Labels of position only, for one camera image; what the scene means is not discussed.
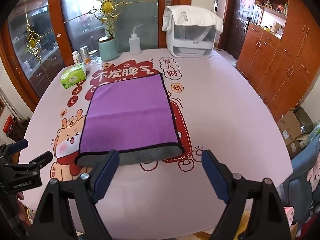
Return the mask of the white desktop appliance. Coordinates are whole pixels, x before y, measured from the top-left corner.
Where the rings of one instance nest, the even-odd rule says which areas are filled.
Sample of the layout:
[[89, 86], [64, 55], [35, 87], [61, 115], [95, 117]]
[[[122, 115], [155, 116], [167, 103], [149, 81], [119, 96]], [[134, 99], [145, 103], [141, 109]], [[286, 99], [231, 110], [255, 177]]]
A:
[[166, 31], [167, 48], [174, 57], [209, 58], [215, 41], [214, 26], [174, 25]]

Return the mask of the purple and grey towel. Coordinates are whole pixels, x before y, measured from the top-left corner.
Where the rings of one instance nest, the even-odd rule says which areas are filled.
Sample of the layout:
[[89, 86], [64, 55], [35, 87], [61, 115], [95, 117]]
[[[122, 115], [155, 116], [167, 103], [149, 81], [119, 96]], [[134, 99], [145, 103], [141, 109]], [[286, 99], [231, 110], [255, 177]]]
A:
[[162, 74], [108, 83], [93, 93], [75, 163], [93, 167], [112, 150], [121, 166], [184, 153]]

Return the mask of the white cloth cover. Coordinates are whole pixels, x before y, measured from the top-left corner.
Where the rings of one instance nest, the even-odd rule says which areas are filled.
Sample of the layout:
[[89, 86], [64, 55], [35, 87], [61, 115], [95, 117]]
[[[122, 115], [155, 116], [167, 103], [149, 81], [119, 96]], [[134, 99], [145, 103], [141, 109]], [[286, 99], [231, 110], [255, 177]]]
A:
[[214, 26], [218, 32], [223, 32], [222, 18], [208, 9], [191, 5], [166, 6], [163, 14], [162, 31], [167, 32], [172, 29], [171, 21], [176, 26]]

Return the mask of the dark wooden entrance door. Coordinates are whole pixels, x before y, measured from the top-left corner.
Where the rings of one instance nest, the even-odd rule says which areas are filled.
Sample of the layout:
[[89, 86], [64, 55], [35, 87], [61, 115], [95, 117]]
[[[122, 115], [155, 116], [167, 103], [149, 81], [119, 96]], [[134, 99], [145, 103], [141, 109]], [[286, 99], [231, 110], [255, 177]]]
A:
[[235, 59], [240, 56], [253, 10], [254, 0], [227, 0], [225, 49]]

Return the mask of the white pill bottle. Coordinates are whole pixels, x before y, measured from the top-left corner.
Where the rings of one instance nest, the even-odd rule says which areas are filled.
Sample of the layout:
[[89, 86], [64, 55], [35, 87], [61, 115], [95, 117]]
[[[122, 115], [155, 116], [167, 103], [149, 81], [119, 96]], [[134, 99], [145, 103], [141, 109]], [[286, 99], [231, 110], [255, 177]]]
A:
[[77, 50], [72, 52], [72, 58], [75, 64], [79, 64], [82, 62], [81, 55]]

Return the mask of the pink plastic stool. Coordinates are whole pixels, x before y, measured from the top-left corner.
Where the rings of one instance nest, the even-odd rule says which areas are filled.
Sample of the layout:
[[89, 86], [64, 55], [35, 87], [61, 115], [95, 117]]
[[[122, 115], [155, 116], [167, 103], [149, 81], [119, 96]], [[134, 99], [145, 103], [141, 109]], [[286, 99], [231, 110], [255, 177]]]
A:
[[290, 227], [292, 225], [293, 219], [294, 219], [294, 207], [285, 206], [284, 207], [284, 211], [285, 211], [285, 215], [286, 215], [286, 218], [287, 218], [288, 225]]

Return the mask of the green tissue pack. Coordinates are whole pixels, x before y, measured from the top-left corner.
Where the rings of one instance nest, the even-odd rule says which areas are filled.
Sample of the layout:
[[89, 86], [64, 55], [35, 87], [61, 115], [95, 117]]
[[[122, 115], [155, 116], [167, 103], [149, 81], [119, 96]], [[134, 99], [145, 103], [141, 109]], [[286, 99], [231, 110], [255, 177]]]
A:
[[60, 82], [64, 89], [68, 89], [73, 85], [86, 80], [86, 77], [85, 65], [82, 62], [65, 70], [60, 77]]

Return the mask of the white squeeze wash bottle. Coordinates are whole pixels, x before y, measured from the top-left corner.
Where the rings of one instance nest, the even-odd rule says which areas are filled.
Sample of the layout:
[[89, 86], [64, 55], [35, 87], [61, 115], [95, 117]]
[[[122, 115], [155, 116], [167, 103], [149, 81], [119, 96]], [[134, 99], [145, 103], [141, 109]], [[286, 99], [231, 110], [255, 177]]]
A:
[[132, 55], [138, 55], [141, 53], [140, 37], [136, 33], [136, 29], [141, 26], [142, 24], [135, 26], [133, 28], [131, 37], [129, 38], [130, 53]]

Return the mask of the teal ceramic jar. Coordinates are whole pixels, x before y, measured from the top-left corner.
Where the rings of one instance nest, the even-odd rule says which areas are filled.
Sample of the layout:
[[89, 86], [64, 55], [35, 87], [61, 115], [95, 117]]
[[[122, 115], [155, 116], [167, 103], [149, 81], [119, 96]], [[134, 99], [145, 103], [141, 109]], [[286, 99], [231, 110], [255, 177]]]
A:
[[99, 53], [102, 61], [111, 61], [119, 57], [116, 39], [113, 35], [98, 39]]

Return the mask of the small glass jar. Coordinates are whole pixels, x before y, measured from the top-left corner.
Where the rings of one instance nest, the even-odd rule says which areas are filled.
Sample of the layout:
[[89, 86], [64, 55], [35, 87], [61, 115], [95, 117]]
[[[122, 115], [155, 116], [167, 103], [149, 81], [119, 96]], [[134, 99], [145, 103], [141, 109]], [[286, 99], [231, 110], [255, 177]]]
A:
[[97, 50], [92, 50], [88, 54], [89, 54], [89, 57], [91, 59], [91, 62], [93, 62], [93, 63], [98, 62], [99, 59], [98, 59]]

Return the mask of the blue chair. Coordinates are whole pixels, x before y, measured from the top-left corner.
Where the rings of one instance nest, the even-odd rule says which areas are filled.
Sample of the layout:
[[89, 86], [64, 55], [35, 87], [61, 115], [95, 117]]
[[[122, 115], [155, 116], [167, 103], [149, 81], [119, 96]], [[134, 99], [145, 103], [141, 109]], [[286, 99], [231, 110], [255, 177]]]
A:
[[284, 204], [294, 208], [293, 223], [302, 226], [309, 217], [313, 204], [319, 203], [319, 186], [312, 189], [307, 174], [316, 164], [319, 154], [319, 135], [317, 135], [292, 160], [293, 172], [283, 182]]

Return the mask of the cardboard box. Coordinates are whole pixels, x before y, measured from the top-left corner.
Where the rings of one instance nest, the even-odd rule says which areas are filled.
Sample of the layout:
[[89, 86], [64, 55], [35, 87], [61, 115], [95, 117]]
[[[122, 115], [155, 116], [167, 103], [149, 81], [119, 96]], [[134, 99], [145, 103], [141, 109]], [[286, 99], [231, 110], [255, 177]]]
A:
[[302, 134], [287, 145], [287, 150], [291, 160], [309, 144], [308, 136], [308, 134]]
[[302, 135], [301, 125], [292, 110], [288, 111], [278, 122], [277, 126], [285, 145], [289, 145], [298, 136]]

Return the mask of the glass sliding door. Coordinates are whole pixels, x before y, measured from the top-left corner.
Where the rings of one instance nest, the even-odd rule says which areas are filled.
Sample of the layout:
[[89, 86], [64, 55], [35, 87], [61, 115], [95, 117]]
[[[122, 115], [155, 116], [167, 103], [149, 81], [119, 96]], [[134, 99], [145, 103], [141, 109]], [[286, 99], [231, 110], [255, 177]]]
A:
[[1, 59], [10, 81], [34, 110], [58, 72], [73, 64], [72, 52], [98, 48], [103, 36], [129, 50], [136, 30], [143, 49], [163, 48], [167, 5], [191, 0], [19, 0], [1, 26]]

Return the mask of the wooden cabinet unit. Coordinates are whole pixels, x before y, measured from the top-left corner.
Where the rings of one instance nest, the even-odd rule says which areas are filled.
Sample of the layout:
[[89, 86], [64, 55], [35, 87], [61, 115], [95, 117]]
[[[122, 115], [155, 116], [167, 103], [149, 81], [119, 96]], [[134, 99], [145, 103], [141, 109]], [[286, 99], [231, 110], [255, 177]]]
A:
[[319, 76], [319, 25], [302, 0], [255, 0], [236, 67], [279, 121]]

